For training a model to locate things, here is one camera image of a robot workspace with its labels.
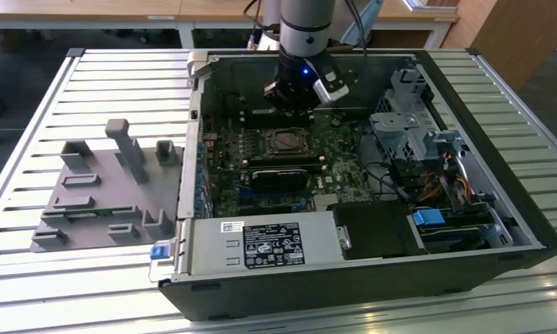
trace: power supply label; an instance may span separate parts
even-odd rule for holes
[[[248,269],[304,264],[299,223],[244,226],[244,259]]]

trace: green circuit board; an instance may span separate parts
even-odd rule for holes
[[[335,194],[339,202],[372,199],[358,160],[359,122],[343,121],[331,111],[315,112],[314,118],[314,124],[306,129],[244,129],[235,119],[227,119],[206,134],[215,217],[318,211],[314,197],[324,194]],[[290,135],[284,138],[306,140],[298,150],[287,140],[278,139],[286,131]],[[244,159],[267,158],[282,148],[322,156],[323,168],[310,173],[302,191],[256,195],[251,189],[252,171],[244,168]]]

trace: metal slatted table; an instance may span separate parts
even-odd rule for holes
[[[557,140],[479,56],[464,50],[431,55],[557,229]],[[534,333],[557,329],[557,257],[504,274],[472,292],[191,323],[148,279],[150,246],[30,253],[67,139],[88,138],[91,149],[111,149],[106,122],[127,118],[131,136],[144,148],[164,138],[184,144],[191,96],[187,58],[187,50],[143,49],[87,50],[66,59],[0,175],[0,333]],[[455,128],[447,107],[436,107]],[[170,266],[160,270],[162,275],[171,273]]]

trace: blue latch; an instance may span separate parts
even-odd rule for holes
[[[418,210],[416,213],[412,214],[412,220],[415,221],[416,226],[446,224],[446,219],[439,209]]]
[[[163,260],[170,258],[170,245],[152,246],[151,260]]]

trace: white sticker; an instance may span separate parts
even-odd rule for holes
[[[222,232],[242,232],[244,230],[243,221],[224,221],[222,223]]]
[[[176,19],[175,16],[150,15],[148,19]]]

